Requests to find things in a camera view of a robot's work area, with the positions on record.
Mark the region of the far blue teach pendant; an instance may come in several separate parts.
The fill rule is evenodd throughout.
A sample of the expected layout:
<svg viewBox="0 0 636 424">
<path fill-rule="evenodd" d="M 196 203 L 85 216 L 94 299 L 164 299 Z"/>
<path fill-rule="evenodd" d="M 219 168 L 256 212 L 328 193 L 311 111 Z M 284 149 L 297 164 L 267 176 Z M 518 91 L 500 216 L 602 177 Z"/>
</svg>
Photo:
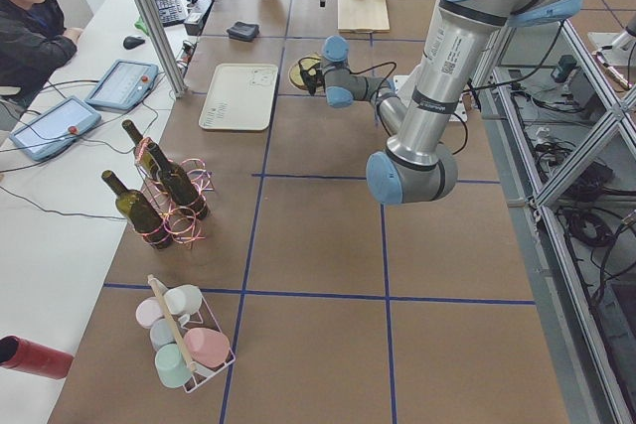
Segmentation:
<svg viewBox="0 0 636 424">
<path fill-rule="evenodd" d="M 96 109 L 130 111 L 153 88 L 158 73 L 159 68 L 154 64 L 117 60 L 85 102 Z"/>
</svg>

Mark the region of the rear green wine bottle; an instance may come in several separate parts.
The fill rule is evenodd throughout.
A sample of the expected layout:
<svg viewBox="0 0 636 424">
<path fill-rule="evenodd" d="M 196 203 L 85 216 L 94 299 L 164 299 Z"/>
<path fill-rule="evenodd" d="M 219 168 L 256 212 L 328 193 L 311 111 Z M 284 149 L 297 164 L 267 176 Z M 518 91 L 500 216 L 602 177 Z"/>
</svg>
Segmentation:
<svg viewBox="0 0 636 424">
<path fill-rule="evenodd" d="M 148 152 L 149 139 L 145 138 L 140 133 L 138 128 L 130 119 L 123 120 L 121 126 L 134 144 L 134 156 L 136 163 L 140 166 L 144 166 L 147 170 L 150 170 L 152 166 L 155 166 L 155 162 Z"/>
</svg>

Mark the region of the light pink cup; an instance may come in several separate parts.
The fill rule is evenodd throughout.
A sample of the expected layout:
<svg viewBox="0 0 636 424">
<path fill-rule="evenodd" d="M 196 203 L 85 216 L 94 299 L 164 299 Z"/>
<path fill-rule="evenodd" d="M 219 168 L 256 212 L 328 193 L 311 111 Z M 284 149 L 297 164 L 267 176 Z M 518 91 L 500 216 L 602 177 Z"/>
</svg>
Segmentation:
<svg viewBox="0 0 636 424">
<path fill-rule="evenodd" d="M 145 330 L 150 330 L 163 317 L 163 311 L 156 297 L 144 299 L 135 310 L 135 320 Z"/>
</svg>

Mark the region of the middle green wine bottle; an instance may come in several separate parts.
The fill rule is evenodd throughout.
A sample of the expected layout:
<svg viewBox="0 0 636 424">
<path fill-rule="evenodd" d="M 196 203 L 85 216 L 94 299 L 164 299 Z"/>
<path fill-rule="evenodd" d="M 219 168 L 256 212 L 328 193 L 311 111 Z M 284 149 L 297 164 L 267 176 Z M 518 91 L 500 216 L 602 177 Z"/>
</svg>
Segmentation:
<svg viewBox="0 0 636 424">
<path fill-rule="evenodd" d="M 158 165 L 159 181 L 173 202 L 179 207 L 190 209 L 197 219 L 204 219 L 209 214 L 209 208 L 185 170 L 169 160 L 153 141 L 148 142 L 148 152 Z"/>
</svg>

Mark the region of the mint green cup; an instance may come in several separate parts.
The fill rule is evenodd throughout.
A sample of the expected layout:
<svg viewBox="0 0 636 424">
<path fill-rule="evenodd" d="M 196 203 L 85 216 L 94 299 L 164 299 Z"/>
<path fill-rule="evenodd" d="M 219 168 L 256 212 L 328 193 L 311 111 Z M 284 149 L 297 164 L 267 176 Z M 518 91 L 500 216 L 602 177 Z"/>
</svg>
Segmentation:
<svg viewBox="0 0 636 424">
<path fill-rule="evenodd" d="M 156 352 L 154 364 L 158 377 L 165 387 L 182 387 L 192 378 L 192 372 L 174 343 L 165 345 Z"/>
</svg>

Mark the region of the salmon pink cup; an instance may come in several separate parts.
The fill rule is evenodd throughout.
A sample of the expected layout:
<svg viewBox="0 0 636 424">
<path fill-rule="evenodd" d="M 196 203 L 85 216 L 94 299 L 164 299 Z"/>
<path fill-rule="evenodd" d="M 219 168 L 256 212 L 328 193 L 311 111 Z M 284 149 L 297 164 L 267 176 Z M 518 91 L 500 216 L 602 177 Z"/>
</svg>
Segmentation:
<svg viewBox="0 0 636 424">
<path fill-rule="evenodd" d="M 207 328 L 189 330 L 184 342 L 191 357 L 209 368 L 221 366 L 231 351 L 230 340 L 225 334 Z"/>
</svg>

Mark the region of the near blue teach pendant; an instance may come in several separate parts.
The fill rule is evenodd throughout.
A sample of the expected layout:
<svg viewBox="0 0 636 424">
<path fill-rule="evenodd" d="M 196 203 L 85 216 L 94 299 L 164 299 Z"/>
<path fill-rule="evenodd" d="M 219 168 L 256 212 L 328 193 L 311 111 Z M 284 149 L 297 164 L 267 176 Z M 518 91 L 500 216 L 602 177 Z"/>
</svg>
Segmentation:
<svg viewBox="0 0 636 424">
<path fill-rule="evenodd" d="M 30 159 L 42 162 L 61 154 L 100 120 L 94 108 L 70 96 L 16 129 L 9 139 Z"/>
</svg>

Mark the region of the aluminium frame post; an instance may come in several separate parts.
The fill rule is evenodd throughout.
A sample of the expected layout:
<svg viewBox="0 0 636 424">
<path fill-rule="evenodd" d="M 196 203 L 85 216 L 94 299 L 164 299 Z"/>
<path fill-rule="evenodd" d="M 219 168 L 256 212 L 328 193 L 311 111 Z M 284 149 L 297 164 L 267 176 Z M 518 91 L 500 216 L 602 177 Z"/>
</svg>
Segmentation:
<svg viewBox="0 0 636 424">
<path fill-rule="evenodd" d="M 164 27 L 160 21 L 154 0 L 134 0 L 138 12 L 149 31 L 149 37 L 159 58 L 165 76 L 176 98 L 180 98 L 187 90 L 183 75 L 173 56 Z"/>
</svg>

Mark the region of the grey cup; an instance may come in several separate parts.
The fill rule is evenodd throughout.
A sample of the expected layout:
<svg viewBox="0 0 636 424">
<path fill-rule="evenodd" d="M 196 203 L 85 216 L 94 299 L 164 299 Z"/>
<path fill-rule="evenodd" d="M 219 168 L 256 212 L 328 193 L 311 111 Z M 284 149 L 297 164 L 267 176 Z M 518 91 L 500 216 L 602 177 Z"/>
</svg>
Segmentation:
<svg viewBox="0 0 636 424">
<path fill-rule="evenodd" d="M 175 344 L 175 339 L 170 325 L 165 318 L 157 320 L 150 328 L 149 338 L 151 346 L 158 352 L 164 346 Z"/>
</svg>

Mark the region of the cream bear tray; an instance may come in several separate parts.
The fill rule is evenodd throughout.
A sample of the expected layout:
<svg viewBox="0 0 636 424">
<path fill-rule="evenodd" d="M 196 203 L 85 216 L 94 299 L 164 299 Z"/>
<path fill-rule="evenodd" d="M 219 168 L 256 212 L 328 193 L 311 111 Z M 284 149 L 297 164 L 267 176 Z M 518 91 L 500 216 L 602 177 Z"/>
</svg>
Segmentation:
<svg viewBox="0 0 636 424">
<path fill-rule="evenodd" d="M 198 121 L 204 130 L 262 131 L 269 126 L 278 83 L 273 64 L 220 64 Z"/>
</svg>

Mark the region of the front green wine bottle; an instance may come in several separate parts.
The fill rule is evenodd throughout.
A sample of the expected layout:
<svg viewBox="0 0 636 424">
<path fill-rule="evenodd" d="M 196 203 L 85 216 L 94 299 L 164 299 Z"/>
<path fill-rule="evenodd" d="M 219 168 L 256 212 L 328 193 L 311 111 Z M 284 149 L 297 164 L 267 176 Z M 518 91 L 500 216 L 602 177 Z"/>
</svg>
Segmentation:
<svg viewBox="0 0 636 424">
<path fill-rule="evenodd" d="M 173 243 L 164 219 L 140 191 L 127 188 L 110 170 L 103 171 L 101 178 L 116 195 L 118 211 L 147 244 L 155 249 L 165 249 Z"/>
</svg>

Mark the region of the wooden cutting board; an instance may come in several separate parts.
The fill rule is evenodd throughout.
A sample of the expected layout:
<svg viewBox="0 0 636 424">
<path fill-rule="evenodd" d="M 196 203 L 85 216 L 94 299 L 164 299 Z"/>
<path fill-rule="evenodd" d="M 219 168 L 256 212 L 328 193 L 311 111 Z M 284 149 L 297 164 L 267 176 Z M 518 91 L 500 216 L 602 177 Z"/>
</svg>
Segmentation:
<svg viewBox="0 0 636 424">
<path fill-rule="evenodd" d="M 386 0 L 337 0 L 339 32 L 385 33 L 390 30 Z"/>
</svg>

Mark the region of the green wine bottle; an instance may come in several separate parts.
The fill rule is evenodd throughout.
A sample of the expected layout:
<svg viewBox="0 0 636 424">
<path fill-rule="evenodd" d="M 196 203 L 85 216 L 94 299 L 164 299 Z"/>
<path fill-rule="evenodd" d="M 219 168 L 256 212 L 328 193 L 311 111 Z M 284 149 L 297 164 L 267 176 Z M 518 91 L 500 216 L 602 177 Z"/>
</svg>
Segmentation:
<svg viewBox="0 0 636 424">
<path fill-rule="evenodd" d="M 148 152 L 149 139 L 145 138 L 140 133 L 138 128 L 130 119 L 123 120 L 121 126 L 134 144 L 134 156 L 136 163 L 140 166 L 144 166 L 147 170 L 150 170 L 152 166 L 155 166 L 155 162 Z"/>
<path fill-rule="evenodd" d="M 209 214 L 209 208 L 185 170 L 169 160 L 153 141 L 148 142 L 148 152 L 158 165 L 159 181 L 173 202 L 179 207 L 190 209 L 197 219 L 204 219 Z"/>
<path fill-rule="evenodd" d="M 103 171 L 101 178 L 116 195 L 118 211 L 147 244 L 155 249 L 165 249 L 173 243 L 164 219 L 140 191 L 127 188 L 110 170 Z"/>
</svg>

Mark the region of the white cup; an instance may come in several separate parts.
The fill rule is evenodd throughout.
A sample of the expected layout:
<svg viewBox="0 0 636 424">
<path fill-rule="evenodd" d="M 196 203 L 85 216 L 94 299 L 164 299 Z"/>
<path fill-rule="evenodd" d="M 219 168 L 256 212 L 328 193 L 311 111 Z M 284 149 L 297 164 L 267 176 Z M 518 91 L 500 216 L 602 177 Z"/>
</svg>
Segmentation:
<svg viewBox="0 0 636 424">
<path fill-rule="evenodd" d="M 170 314 L 175 316 L 193 315 L 199 311 L 203 302 L 201 290 L 191 284 L 168 289 L 163 298 Z"/>
</svg>

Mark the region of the black keyboard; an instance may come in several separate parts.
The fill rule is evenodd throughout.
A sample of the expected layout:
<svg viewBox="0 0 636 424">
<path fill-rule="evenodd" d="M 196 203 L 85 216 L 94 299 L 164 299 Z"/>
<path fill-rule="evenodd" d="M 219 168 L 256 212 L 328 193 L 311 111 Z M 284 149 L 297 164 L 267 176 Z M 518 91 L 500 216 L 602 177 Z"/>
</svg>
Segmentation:
<svg viewBox="0 0 636 424">
<path fill-rule="evenodd" d="M 183 24 L 188 16 L 183 0 L 154 0 L 164 27 Z"/>
</svg>

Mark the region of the black computer mouse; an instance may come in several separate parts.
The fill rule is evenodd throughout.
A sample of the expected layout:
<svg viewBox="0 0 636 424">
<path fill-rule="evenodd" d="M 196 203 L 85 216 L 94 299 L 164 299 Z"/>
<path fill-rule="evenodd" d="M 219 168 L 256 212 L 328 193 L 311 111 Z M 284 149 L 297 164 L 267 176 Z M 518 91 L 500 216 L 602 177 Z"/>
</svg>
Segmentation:
<svg viewBox="0 0 636 424">
<path fill-rule="evenodd" d="M 122 47 L 126 51 L 136 49 L 146 43 L 146 40 L 140 36 L 126 36 L 122 41 Z"/>
</svg>

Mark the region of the blue teach pendant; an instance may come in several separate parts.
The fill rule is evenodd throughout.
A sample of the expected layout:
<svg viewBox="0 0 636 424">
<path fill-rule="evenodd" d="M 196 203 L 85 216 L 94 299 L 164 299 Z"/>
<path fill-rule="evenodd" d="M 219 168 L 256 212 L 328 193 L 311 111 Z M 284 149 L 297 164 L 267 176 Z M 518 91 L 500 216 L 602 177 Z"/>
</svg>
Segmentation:
<svg viewBox="0 0 636 424">
<path fill-rule="evenodd" d="M 154 64 L 117 60 L 85 102 L 96 109 L 130 111 L 153 88 L 158 73 L 159 68 Z"/>
<path fill-rule="evenodd" d="M 100 120 L 94 108 L 70 96 L 16 129 L 9 139 L 30 159 L 42 162 L 61 154 Z"/>
</svg>

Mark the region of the seated person in black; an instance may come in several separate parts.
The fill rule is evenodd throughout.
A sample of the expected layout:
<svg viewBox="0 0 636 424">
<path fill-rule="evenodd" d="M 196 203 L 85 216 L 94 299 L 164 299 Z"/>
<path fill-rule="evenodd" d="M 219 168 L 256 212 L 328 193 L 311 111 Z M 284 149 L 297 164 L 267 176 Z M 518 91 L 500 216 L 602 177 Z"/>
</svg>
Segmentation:
<svg viewBox="0 0 636 424">
<path fill-rule="evenodd" d="M 76 54 L 83 29 L 68 27 L 58 0 L 1 0 L 1 85 L 27 107 Z"/>
</svg>

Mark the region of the red cylinder bottle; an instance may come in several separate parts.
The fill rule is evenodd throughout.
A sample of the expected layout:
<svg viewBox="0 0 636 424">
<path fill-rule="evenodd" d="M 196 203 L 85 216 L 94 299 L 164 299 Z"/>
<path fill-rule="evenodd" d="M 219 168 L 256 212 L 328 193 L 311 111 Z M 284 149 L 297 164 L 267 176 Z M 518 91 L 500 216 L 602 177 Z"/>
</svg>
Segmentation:
<svg viewBox="0 0 636 424">
<path fill-rule="evenodd" d="M 51 379 L 65 378 L 74 357 L 16 336 L 1 339 L 1 366 Z"/>
</svg>

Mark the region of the white round plate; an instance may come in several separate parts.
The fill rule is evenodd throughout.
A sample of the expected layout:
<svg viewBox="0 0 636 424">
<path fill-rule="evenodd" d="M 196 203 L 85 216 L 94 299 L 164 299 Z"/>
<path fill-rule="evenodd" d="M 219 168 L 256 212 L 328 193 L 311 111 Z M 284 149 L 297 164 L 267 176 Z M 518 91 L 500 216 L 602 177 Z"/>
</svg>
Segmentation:
<svg viewBox="0 0 636 424">
<path fill-rule="evenodd" d="M 321 90 L 324 81 L 320 68 L 321 57 L 318 53 L 301 57 L 290 67 L 289 81 L 300 90 Z"/>
</svg>

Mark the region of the dark grey folded cloth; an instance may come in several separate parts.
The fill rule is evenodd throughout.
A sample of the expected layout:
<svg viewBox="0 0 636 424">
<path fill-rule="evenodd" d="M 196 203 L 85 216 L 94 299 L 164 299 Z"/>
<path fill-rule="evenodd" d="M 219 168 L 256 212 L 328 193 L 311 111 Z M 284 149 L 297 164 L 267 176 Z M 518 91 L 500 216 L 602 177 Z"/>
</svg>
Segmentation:
<svg viewBox="0 0 636 424">
<path fill-rule="evenodd" d="M 231 39 L 252 42 L 259 34 L 259 25 L 236 21 L 227 28 L 227 33 Z"/>
</svg>

